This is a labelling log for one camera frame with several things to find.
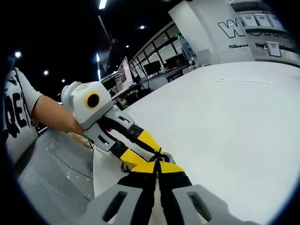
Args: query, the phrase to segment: desk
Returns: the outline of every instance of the desk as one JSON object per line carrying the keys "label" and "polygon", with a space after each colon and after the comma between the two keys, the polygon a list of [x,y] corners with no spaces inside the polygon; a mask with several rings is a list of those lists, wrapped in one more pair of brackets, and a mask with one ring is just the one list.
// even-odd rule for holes
{"label": "desk", "polygon": [[[149,78],[149,88],[151,89],[151,91],[161,88],[162,86],[169,83],[168,77],[170,77],[188,67],[189,67],[189,65],[185,65],[183,67],[169,70],[169,71],[166,71],[164,73],[161,73],[161,74],[158,74],[158,75],[155,75],[155,76]],[[148,81],[147,81],[146,77],[142,78],[142,83],[143,83],[144,87],[146,87],[146,88],[148,87]]]}
{"label": "desk", "polygon": [[130,91],[131,89],[136,87],[136,83],[133,83],[131,86],[121,90],[120,92],[118,92],[117,94],[115,94],[114,96],[112,96],[112,100],[115,100],[116,98],[120,97],[121,95],[123,95],[125,92]]}
{"label": "desk", "polygon": [[[193,184],[227,202],[235,217],[264,225],[284,207],[299,178],[299,96],[299,68],[237,62],[198,68],[125,111]],[[125,175],[120,165],[95,151],[96,196]],[[157,207],[151,219],[163,224]]]}

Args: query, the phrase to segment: person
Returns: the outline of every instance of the person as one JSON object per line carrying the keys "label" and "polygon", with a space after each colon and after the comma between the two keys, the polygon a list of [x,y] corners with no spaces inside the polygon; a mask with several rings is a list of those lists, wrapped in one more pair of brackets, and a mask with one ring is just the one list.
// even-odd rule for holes
{"label": "person", "polygon": [[[18,68],[13,67],[5,81],[2,139],[13,163],[38,138],[36,122],[56,130],[83,135],[83,129],[74,115],[53,99],[36,91]],[[74,139],[88,147],[80,138]]]}

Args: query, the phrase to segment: white t-shirt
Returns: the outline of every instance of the white t-shirt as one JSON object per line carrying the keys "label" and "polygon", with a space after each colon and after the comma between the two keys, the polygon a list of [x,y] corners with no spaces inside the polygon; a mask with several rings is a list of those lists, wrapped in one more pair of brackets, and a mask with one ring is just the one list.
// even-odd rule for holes
{"label": "white t-shirt", "polygon": [[14,163],[38,138],[31,120],[31,111],[42,94],[36,91],[18,68],[7,76],[4,89],[4,130],[8,154]]}

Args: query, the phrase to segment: shelf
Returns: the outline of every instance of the shelf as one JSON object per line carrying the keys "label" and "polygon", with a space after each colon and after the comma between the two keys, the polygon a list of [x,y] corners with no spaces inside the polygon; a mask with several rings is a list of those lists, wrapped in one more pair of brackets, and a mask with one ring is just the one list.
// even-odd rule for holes
{"label": "shelf", "polygon": [[236,12],[242,11],[271,11],[271,8],[261,0],[232,0],[229,4]]}
{"label": "shelf", "polygon": [[269,32],[287,33],[287,31],[285,29],[279,28],[279,27],[251,26],[251,27],[244,27],[244,28],[247,32],[269,31]]}
{"label": "shelf", "polygon": [[277,63],[283,63],[283,64],[287,64],[287,65],[291,65],[291,66],[300,68],[300,61],[284,59],[284,58],[276,57],[276,56],[263,56],[263,55],[256,56],[255,61],[277,62]]}

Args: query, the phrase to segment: computer monitor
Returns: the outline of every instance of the computer monitor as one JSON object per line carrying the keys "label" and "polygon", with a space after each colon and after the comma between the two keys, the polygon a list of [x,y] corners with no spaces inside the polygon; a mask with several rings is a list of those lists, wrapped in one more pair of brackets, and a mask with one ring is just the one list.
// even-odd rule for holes
{"label": "computer monitor", "polygon": [[166,60],[165,66],[168,69],[179,68],[182,66],[188,65],[187,59],[183,56],[183,54],[176,55],[172,58]]}
{"label": "computer monitor", "polygon": [[118,69],[123,85],[123,89],[128,88],[133,84],[131,71],[128,65],[127,57],[122,61]]}
{"label": "computer monitor", "polygon": [[107,81],[103,82],[102,84],[104,85],[104,87],[105,87],[107,90],[109,90],[109,89],[111,89],[111,88],[117,86],[117,82],[116,82],[116,80],[115,80],[114,78],[110,78],[110,79],[108,79]]}
{"label": "computer monitor", "polygon": [[155,61],[152,63],[149,63],[144,66],[146,73],[148,76],[158,73],[161,70],[161,65],[159,61]]}

